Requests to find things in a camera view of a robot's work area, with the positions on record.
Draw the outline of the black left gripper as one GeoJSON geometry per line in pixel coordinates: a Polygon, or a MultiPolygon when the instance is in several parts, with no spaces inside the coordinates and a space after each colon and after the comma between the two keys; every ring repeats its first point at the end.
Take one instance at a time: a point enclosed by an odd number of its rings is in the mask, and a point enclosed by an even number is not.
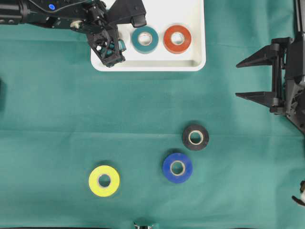
{"type": "Polygon", "coordinates": [[[91,49],[106,67],[124,62],[122,52],[126,50],[123,40],[119,39],[118,26],[111,26],[106,4],[100,0],[82,3],[85,19],[71,22],[71,30],[84,33],[91,49]]]}

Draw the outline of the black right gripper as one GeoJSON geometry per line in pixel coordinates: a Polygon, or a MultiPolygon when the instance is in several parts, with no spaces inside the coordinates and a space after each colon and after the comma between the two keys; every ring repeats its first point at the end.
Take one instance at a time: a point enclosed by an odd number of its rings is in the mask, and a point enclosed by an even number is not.
{"type": "Polygon", "coordinates": [[[270,45],[261,48],[236,67],[273,65],[280,47],[281,67],[285,70],[285,98],[278,99],[275,92],[236,93],[237,97],[271,107],[270,111],[279,115],[305,115],[305,33],[296,37],[277,38],[270,45]]]}

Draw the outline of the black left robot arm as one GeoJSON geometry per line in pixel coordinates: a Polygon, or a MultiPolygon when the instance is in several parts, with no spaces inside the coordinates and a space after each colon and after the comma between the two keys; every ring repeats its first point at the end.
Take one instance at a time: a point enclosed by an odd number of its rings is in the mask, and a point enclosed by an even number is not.
{"type": "Polygon", "coordinates": [[[100,0],[2,0],[1,25],[30,24],[46,29],[72,30],[87,43],[106,67],[125,61],[124,41],[109,26],[106,4],[100,0]]]}

